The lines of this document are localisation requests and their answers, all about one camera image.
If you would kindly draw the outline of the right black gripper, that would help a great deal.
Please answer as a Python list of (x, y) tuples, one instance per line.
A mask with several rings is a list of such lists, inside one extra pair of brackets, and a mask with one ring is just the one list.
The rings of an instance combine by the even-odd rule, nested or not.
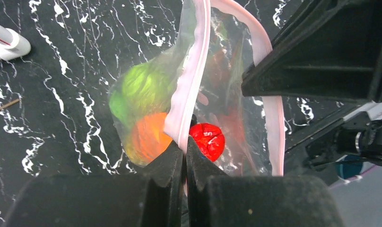
[(244, 96), (382, 102), (382, 0), (305, 0), (272, 45)]

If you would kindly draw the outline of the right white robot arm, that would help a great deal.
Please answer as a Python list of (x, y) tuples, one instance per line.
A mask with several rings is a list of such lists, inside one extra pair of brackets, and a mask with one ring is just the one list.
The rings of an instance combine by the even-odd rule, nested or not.
[[(243, 73), (244, 96), (382, 102), (382, 0), (305, 0)], [(324, 119), (286, 146), (291, 173), (322, 176), (331, 165), (382, 166), (382, 119), (367, 111)]]

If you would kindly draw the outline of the clear zip top bag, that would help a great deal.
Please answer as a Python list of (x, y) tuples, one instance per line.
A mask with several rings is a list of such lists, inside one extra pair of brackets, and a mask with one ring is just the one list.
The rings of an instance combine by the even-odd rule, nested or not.
[[(226, 141), (223, 154), (214, 162), (218, 167), (231, 175), (271, 172), (282, 176), (282, 98), (262, 98), (265, 123), (261, 124), (258, 117), (247, 114), (255, 96), (242, 93), (242, 74), (271, 51), (263, 26), (236, 1), (184, 1), (174, 46), (147, 61), (177, 68), (176, 88), (170, 108), (164, 112), (164, 133), (187, 151), (190, 127), (213, 124), (221, 129)], [(113, 119), (126, 154), (126, 137), (140, 119), (130, 127)]]

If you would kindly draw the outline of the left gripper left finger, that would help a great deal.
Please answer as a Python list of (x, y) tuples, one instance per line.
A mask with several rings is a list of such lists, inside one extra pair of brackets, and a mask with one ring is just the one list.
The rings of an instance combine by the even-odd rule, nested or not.
[(183, 152), (175, 143), (136, 174), (54, 175), (20, 191), (7, 227), (178, 227)]

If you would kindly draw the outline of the red tomato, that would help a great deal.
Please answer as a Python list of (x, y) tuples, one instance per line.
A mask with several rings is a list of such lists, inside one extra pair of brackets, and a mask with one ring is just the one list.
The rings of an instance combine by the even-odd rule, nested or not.
[(210, 123), (198, 123), (190, 127), (189, 135), (210, 161), (217, 161), (223, 154), (226, 141), (219, 127)]

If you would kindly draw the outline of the green apple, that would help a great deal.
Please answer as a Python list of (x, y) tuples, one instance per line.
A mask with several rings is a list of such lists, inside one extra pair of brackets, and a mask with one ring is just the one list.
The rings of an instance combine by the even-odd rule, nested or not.
[(145, 115), (169, 110), (177, 78), (176, 67), (152, 62), (133, 66), (112, 87), (112, 115), (130, 127)]

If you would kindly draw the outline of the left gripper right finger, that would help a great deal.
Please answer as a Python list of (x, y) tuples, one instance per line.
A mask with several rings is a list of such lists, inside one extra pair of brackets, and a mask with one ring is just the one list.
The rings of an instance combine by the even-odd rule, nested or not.
[(342, 227), (326, 184), (303, 176), (229, 176), (192, 137), (186, 152), (192, 227)]

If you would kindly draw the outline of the orange fruit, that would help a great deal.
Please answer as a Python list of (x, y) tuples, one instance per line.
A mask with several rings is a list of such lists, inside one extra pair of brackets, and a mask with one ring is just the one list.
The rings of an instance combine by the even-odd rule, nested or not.
[(164, 133), (166, 116), (167, 113), (154, 113), (135, 123), (124, 144), (130, 162), (146, 166), (168, 148), (172, 138)]

